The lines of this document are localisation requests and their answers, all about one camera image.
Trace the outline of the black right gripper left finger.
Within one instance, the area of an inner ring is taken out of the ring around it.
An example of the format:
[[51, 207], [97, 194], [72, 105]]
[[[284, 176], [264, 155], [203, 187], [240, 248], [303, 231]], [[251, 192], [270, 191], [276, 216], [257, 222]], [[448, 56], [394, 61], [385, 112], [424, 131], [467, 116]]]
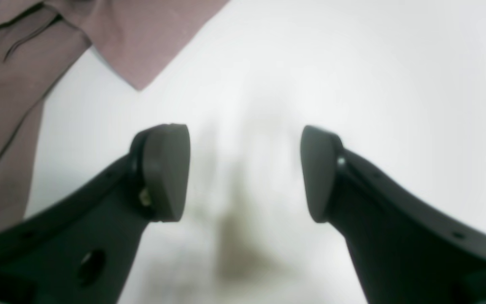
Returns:
[[150, 223], [181, 220], [187, 125], [137, 133], [128, 154], [79, 190], [0, 232], [0, 304], [115, 304]]

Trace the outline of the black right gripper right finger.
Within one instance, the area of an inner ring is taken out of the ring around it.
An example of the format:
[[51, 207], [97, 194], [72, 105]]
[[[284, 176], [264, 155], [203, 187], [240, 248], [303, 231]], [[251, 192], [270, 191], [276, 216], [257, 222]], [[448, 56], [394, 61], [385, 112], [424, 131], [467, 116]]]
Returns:
[[486, 234], [422, 202], [335, 133], [307, 125], [305, 196], [345, 239], [369, 304], [486, 304]]

